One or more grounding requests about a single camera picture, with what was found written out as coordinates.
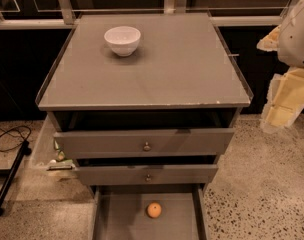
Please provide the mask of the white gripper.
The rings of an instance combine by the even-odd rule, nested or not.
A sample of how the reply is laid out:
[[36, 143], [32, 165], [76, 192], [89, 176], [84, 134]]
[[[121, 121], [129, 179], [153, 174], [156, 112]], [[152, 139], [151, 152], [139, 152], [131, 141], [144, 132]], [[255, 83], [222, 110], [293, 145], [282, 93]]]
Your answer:
[[266, 52], [278, 50], [278, 59], [292, 66], [285, 74], [273, 76], [261, 114], [261, 129], [275, 133], [289, 128], [304, 109], [304, 0], [299, 0], [281, 27], [269, 32], [256, 48]]

